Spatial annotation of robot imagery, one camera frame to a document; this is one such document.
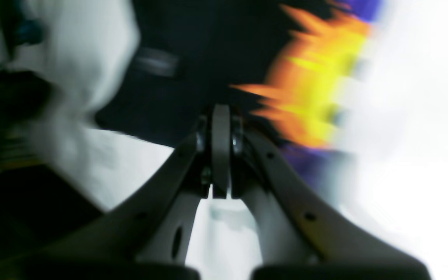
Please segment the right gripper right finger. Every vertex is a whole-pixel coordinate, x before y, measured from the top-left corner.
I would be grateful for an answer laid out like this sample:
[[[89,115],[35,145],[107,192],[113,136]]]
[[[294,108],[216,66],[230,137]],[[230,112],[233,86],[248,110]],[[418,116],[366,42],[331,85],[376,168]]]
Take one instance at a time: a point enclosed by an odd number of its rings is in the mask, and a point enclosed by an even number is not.
[[[429,280],[418,259],[348,221],[274,144],[231,117],[233,198],[257,225],[263,264],[252,280]]]

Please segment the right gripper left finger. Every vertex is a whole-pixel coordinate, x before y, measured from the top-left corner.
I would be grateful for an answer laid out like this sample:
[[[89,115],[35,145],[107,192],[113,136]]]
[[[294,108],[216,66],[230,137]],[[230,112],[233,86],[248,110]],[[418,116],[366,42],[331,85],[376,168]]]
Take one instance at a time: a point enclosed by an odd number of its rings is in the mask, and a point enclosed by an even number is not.
[[[121,205],[68,237],[0,262],[0,280],[199,280],[184,265],[201,184],[209,117]]]

